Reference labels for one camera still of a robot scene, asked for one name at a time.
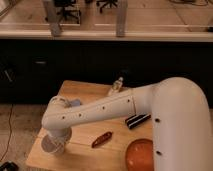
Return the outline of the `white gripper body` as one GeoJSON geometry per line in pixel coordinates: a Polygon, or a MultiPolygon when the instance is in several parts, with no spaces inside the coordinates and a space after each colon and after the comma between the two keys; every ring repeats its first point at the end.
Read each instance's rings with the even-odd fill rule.
{"type": "Polygon", "coordinates": [[[71,128],[65,128],[60,130],[49,130],[47,132],[47,138],[45,142],[57,146],[58,144],[65,144],[67,141],[70,140],[71,136],[72,136],[71,128]]]}

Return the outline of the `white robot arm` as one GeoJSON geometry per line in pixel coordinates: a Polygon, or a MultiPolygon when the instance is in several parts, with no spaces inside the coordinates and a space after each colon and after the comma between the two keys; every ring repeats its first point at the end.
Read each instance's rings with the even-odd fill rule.
{"type": "Polygon", "coordinates": [[[74,125],[150,114],[154,171],[213,171],[213,128],[208,102],[193,81],[172,77],[77,107],[53,97],[42,118],[48,134],[64,141],[74,125]]]}

